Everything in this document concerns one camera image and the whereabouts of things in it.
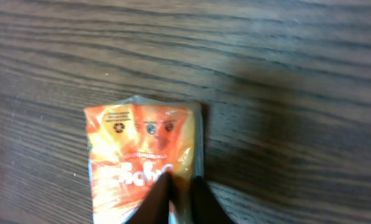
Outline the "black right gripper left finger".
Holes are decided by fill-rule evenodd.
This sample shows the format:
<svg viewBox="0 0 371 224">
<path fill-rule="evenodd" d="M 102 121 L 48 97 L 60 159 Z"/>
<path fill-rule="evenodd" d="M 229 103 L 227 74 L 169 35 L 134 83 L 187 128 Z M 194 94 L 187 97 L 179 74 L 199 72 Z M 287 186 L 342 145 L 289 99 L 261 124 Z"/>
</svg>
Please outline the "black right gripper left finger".
<svg viewBox="0 0 371 224">
<path fill-rule="evenodd" d="M 126 224 L 168 224 L 170 173 L 162 174 Z"/>
</svg>

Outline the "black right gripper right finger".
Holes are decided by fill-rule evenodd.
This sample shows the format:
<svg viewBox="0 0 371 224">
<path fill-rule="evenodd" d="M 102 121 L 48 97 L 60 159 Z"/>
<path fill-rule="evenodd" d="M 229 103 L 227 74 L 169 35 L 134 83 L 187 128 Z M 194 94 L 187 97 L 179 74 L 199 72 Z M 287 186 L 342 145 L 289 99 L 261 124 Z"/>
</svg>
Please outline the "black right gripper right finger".
<svg viewBox="0 0 371 224">
<path fill-rule="evenodd" d="M 195 224 L 234 224 L 202 176 L 191 183 L 191 210 Z"/>
</svg>

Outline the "small orange box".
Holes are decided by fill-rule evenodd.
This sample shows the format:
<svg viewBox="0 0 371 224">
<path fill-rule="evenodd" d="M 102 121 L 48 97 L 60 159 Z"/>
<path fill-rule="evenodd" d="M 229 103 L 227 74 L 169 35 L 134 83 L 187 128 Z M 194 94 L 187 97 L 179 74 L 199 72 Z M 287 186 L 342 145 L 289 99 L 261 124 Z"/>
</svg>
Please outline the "small orange box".
<svg viewBox="0 0 371 224">
<path fill-rule="evenodd" d="M 170 223 L 191 223 L 190 182 L 204 174 L 203 118 L 195 101 L 132 96 L 84 110 L 95 223 L 125 223 L 169 172 Z"/>
</svg>

